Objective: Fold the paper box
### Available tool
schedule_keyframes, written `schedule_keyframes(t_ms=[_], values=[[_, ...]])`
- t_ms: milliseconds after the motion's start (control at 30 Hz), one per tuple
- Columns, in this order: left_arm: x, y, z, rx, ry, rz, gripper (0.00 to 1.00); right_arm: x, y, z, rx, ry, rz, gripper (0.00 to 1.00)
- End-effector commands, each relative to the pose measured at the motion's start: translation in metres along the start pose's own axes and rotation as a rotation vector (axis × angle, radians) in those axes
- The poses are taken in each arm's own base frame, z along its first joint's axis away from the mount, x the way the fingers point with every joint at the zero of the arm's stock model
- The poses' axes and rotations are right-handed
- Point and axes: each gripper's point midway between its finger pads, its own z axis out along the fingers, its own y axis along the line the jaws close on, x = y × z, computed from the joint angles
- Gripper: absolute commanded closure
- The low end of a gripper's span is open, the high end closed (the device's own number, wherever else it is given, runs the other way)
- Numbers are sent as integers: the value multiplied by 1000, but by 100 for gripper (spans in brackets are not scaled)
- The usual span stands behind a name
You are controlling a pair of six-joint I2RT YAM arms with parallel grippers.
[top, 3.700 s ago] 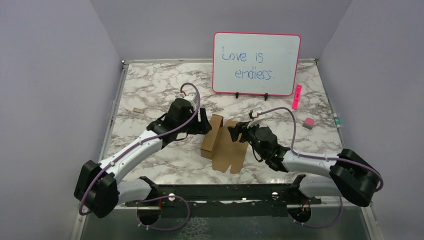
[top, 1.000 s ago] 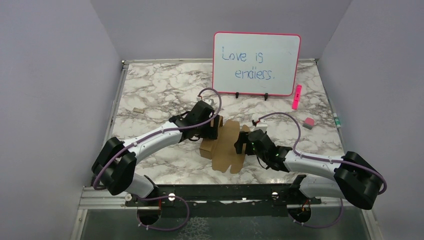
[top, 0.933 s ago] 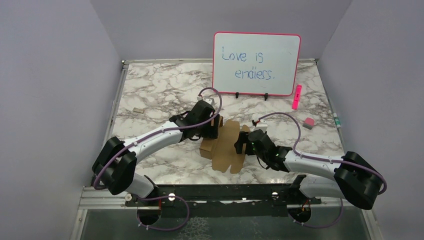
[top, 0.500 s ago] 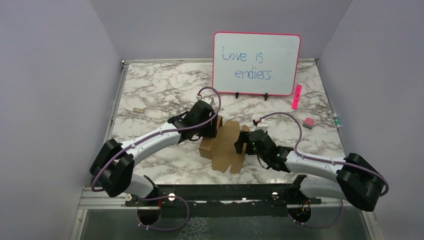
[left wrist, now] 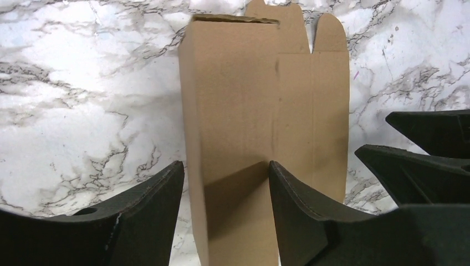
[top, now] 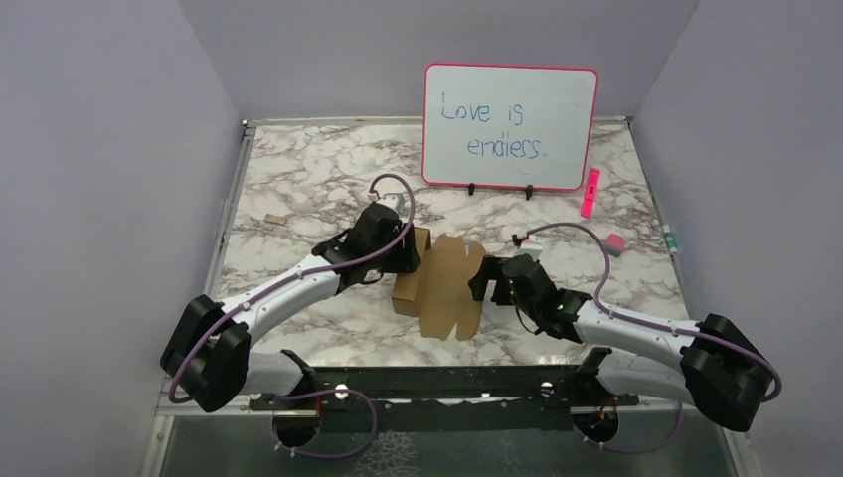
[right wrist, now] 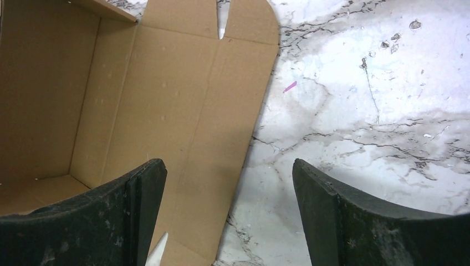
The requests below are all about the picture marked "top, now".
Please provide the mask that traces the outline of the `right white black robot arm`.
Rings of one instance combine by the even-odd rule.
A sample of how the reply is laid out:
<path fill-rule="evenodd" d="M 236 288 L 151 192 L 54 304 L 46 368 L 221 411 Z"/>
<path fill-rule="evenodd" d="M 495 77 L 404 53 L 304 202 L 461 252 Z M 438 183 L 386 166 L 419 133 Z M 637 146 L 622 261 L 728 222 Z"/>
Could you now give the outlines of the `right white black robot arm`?
<path fill-rule="evenodd" d="M 485 256 L 468 281 L 474 300 L 484 299 L 490 282 L 493 303 L 514 307 L 538 333 L 592 347 L 573 380 L 585 403 L 622 395 L 670 399 L 746 432 L 773 382 L 759 351 L 723 316 L 694 322 L 611 308 L 591 294 L 556 286 L 527 254 Z"/>

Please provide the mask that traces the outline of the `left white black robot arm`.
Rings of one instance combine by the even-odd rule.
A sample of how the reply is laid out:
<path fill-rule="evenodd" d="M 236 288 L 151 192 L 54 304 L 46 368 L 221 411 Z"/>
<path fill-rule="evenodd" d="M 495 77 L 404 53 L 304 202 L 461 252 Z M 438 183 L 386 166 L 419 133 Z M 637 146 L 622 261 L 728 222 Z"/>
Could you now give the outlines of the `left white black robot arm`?
<path fill-rule="evenodd" d="M 290 270 L 239 295 L 191 300 L 162 353 L 174 403 L 214 412 L 240 395 L 275 395 L 297 408 L 311 399 L 305 363 L 291 352 L 258 353 L 253 345 L 287 319 L 354 285 L 368 274 L 412 273 L 421 264 L 401 195 L 370 203 L 354 226 L 316 245 Z"/>

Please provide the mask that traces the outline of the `brown cardboard box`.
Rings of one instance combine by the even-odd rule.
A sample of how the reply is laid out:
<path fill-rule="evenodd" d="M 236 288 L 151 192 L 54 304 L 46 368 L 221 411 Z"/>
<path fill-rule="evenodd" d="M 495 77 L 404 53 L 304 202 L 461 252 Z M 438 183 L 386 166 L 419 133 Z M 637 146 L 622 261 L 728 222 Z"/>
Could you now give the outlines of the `brown cardboard box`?
<path fill-rule="evenodd" d="M 397 275 L 391 295 L 394 312 L 415 318 L 424 338 L 472 339 L 482 302 L 473 298 L 468 282 L 479 271 L 484 246 L 446 234 L 434 238 L 425 228 L 416 228 L 412 238 L 421 264 L 413 273 Z"/>

